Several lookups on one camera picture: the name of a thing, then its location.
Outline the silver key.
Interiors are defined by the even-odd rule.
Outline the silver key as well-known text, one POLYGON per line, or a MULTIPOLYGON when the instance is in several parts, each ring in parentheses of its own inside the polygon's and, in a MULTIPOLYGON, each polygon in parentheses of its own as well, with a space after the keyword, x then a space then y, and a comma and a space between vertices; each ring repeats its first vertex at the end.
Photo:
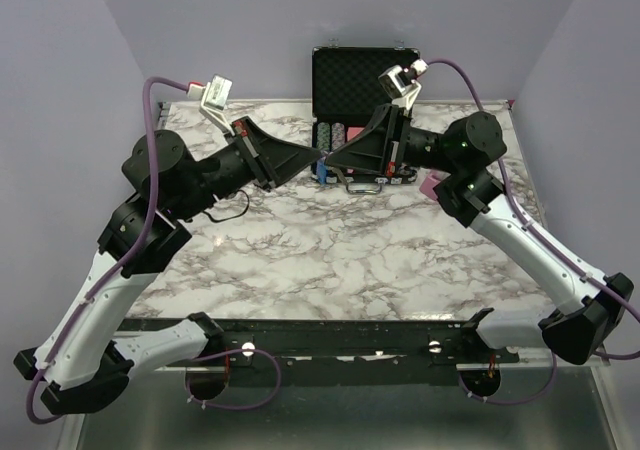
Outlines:
POLYGON ((345 186, 346 189, 348 189, 349 183, 347 182, 343 172, 339 168, 334 168, 333 171, 337 175, 340 182, 345 186))

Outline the blue key tag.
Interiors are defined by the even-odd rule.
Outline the blue key tag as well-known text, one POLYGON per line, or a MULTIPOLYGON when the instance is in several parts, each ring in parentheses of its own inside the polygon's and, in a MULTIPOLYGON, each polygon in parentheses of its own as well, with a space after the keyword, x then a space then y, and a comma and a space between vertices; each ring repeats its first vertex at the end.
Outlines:
POLYGON ((322 162, 318 163, 316 166, 316 175, 321 184, 325 184, 327 182, 328 170, 322 162))

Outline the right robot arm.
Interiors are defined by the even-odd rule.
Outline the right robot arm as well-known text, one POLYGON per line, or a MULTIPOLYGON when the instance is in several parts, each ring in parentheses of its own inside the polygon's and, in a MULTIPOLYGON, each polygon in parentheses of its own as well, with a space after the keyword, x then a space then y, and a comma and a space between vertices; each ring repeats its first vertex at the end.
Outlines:
POLYGON ((506 179, 489 166, 507 147, 495 116, 476 111, 442 133, 416 128, 403 109, 379 106, 359 135, 330 153, 326 164, 391 174, 399 166, 445 173, 434 187, 442 210, 490 240, 546 293, 554 310, 518 316, 491 311, 460 337, 460 349, 480 362, 508 346, 542 347, 574 365, 585 363, 619 324, 633 293, 623 273, 588 264, 529 217, 506 179))

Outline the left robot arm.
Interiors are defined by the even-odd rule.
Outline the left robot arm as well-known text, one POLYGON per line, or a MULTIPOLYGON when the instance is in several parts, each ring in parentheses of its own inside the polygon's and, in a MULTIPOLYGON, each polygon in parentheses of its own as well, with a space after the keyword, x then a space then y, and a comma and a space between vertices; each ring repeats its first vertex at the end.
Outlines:
POLYGON ((182 137, 157 130, 140 138, 122 171, 133 194, 112 214, 90 271, 52 335, 14 360, 31 382, 30 402, 52 418, 90 414, 113 403, 130 381, 188 360, 214 363, 221 328, 203 313, 131 341, 116 331, 141 293, 190 240, 186 223, 208 215, 248 184, 278 188, 320 158, 312 147, 275 138, 251 119, 234 124, 226 145, 196 159, 182 137))

